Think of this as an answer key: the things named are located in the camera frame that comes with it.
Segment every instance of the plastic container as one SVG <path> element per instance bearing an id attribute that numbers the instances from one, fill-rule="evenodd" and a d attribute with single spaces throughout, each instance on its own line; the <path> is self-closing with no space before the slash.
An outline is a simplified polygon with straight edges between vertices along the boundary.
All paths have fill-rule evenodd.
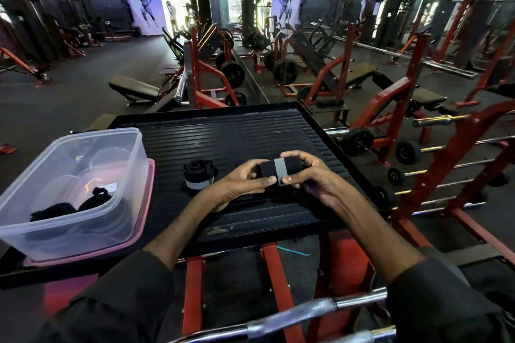
<path id="1" fill-rule="evenodd" d="M 0 196 L 0 238 L 34 261 L 122 243 L 134 231 L 148 165 L 136 128 L 59 138 Z M 30 222 L 32 213 L 56 203 L 78 209 L 95 187 L 112 198 L 93 209 Z"/>

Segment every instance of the black sleeve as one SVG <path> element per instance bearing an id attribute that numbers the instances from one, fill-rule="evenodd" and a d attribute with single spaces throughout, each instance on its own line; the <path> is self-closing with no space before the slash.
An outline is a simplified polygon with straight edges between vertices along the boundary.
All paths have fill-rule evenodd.
<path id="1" fill-rule="evenodd" d="M 388 288 L 399 342 L 511 342 L 503 311 L 437 260 L 403 272 Z"/>
<path id="2" fill-rule="evenodd" d="M 172 285 L 171 272 L 157 257 L 136 251 L 74 297 L 32 342 L 155 341 Z"/>

